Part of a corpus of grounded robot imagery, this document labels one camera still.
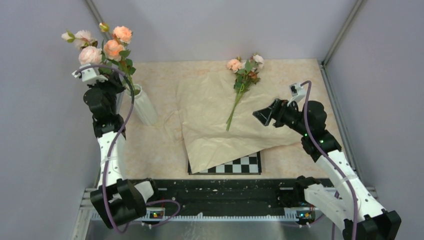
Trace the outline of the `orange rose flower stem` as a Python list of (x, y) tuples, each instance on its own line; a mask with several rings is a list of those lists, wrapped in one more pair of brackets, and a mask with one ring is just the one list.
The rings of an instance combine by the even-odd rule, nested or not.
[(132, 76), (136, 72), (133, 61), (129, 58), (131, 50), (128, 49), (133, 37), (133, 31), (126, 26), (116, 26), (111, 29), (107, 23), (99, 23), (99, 28), (103, 33), (111, 34), (112, 39), (102, 44), (102, 63), (112, 64), (124, 72), (129, 83), (126, 85), (133, 88), (134, 95), (138, 95), (141, 90), (135, 87)]

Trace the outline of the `orange kraft wrapping paper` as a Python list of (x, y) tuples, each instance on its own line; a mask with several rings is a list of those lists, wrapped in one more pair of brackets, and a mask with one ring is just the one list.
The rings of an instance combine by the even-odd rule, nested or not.
[(300, 142), (288, 127), (264, 126), (253, 112), (275, 99), (287, 99), (287, 87), (276, 85), (265, 73), (236, 103), (235, 75), (209, 72), (181, 80), (176, 102), (183, 140), (194, 173), (277, 146)]

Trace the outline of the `pink rose flower stem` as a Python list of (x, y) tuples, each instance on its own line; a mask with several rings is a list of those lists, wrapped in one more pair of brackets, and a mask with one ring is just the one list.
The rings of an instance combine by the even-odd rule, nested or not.
[(230, 130), (235, 110), (243, 98), (244, 94), (250, 90), (253, 85), (261, 81), (259, 77), (260, 70), (264, 67), (265, 60), (258, 53), (254, 53), (246, 61), (242, 61), (238, 56), (229, 60), (226, 68), (235, 74), (233, 89), (235, 100), (232, 105), (230, 115), (226, 121), (226, 131)]

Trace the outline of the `white rose flower stem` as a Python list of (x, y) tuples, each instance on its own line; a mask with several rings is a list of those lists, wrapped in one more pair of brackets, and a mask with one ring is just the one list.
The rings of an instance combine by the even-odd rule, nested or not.
[(77, 33), (72, 33), (66, 30), (61, 35), (61, 38), (67, 43), (73, 44), (80, 51), (78, 61), (82, 68), (86, 67), (86, 69), (79, 72), (73, 72), (72, 75), (75, 78), (81, 78), (83, 73), (88, 73), (89, 71), (94, 71), (96, 74), (109, 74), (111, 72), (111, 69), (104, 67), (88, 68), (88, 66), (105, 64), (103, 50), (97, 47), (98, 41), (92, 36), (90, 31), (80, 30)]

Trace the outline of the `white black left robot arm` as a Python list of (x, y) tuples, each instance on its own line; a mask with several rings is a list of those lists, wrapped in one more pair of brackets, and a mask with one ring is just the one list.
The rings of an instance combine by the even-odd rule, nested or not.
[(143, 217), (147, 206), (160, 202), (160, 193), (149, 179), (130, 180), (124, 174), (123, 151), (127, 120), (118, 113), (118, 96), (125, 90), (119, 77), (89, 84), (83, 100), (92, 112), (93, 129), (100, 148), (100, 176), (89, 200), (109, 229), (123, 233), (131, 221)]

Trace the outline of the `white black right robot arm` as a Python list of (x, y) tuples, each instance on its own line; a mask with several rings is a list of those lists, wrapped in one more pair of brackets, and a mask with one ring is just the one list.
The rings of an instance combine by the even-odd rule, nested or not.
[(326, 130), (324, 106), (309, 100), (300, 110), (296, 102), (275, 99), (266, 108), (253, 112), (264, 126), (289, 127), (299, 133), (305, 152), (324, 170), (338, 196), (325, 190), (313, 177), (300, 176), (295, 182), (293, 200), (299, 206), (317, 207), (342, 232), (345, 240), (393, 240), (401, 217), (387, 211), (368, 191), (349, 164), (341, 145)]

